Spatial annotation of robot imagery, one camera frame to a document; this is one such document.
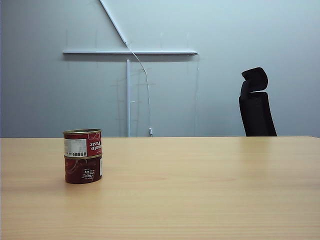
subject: can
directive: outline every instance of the can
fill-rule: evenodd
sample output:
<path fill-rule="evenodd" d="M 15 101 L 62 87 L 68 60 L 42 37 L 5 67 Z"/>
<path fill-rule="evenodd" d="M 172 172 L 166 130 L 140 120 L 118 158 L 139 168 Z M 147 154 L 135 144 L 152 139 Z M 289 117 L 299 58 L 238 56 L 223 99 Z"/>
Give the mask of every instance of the can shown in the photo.
<path fill-rule="evenodd" d="M 70 158 L 95 157 L 102 154 L 100 129 L 64 131 L 64 155 Z"/>
<path fill-rule="evenodd" d="M 63 132 L 65 181 L 86 184 L 102 177 L 100 129 L 76 129 Z"/>
<path fill-rule="evenodd" d="M 102 177 L 102 154 L 95 157 L 64 156 L 65 181 L 70 184 L 87 184 Z"/>

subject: white bar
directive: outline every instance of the white bar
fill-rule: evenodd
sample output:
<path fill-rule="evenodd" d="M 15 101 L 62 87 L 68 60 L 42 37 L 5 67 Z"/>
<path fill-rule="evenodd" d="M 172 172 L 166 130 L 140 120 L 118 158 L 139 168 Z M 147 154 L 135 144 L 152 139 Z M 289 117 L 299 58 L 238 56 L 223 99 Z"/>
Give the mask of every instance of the white bar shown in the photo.
<path fill-rule="evenodd" d="M 130 115 L 131 115 L 131 83 L 130 83 L 130 60 L 126 60 L 126 129 L 127 137 L 131 137 Z"/>
<path fill-rule="evenodd" d="M 130 55 L 130 51 L 103 51 L 103 50 L 64 50 L 63 54 L 106 54 L 106 55 Z M 197 51 L 179 50 L 179 51 L 134 51 L 139 55 L 197 55 Z"/>
<path fill-rule="evenodd" d="M 106 14 L 107 14 L 108 17 L 110 18 L 110 20 L 111 20 L 111 22 L 112 22 L 115 30 L 117 31 L 117 33 L 118 33 L 119 36 L 120 36 L 122 42 L 124 43 L 124 45 L 126 45 L 126 46 L 128 47 L 127 41 L 126 41 L 125 37 L 124 37 L 124 36 L 122 35 L 122 33 L 120 32 L 117 24 L 115 23 L 115 20 L 114 20 L 113 17 L 111 16 L 110 12 L 107 10 L 107 6 L 104 4 L 104 2 L 103 2 L 102 0 L 100 0 L 100 3 L 101 3 L 101 5 L 102 5 L 102 7 L 104 8 Z"/>

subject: can lid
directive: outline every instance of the can lid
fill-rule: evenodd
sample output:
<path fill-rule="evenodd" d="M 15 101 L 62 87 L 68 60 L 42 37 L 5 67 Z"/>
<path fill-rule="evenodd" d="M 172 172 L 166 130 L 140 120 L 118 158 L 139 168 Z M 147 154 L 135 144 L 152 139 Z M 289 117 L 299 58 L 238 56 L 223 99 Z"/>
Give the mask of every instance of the can lid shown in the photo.
<path fill-rule="evenodd" d="M 64 135 L 77 135 L 77 134 L 94 134 L 100 133 L 101 129 L 92 128 L 92 129 L 75 129 L 75 130 L 68 130 L 64 131 Z"/>

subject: horizontal bar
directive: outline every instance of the horizontal bar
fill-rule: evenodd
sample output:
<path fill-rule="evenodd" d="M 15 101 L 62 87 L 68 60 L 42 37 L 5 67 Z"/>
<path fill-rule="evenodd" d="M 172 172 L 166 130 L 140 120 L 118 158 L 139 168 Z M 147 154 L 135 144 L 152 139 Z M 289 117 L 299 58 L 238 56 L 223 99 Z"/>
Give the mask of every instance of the horizontal bar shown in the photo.
<path fill-rule="evenodd" d="M 104 50 L 64 50 L 63 54 L 106 54 L 106 55 L 130 55 L 130 51 L 104 51 Z M 196 55 L 197 51 L 134 51 L 137 55 Z"/>

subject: tomato paste can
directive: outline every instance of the tomato paste can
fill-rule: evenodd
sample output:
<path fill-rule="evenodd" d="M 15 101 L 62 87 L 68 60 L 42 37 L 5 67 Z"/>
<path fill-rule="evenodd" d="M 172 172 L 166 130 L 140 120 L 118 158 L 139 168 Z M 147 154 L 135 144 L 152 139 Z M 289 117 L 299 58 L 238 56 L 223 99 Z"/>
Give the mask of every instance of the tomato paste can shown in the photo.
<path fill-rule="evenodd" d="M 64 131 L 64 155 L 69 158 L 94 157 L 102 154 L 100 129 Z"/>
<path fill-rule="evenodd" d="M 100 129 L 64 131 L 65 181 L 86 184 L 102 177 L 102 142 Z"/>

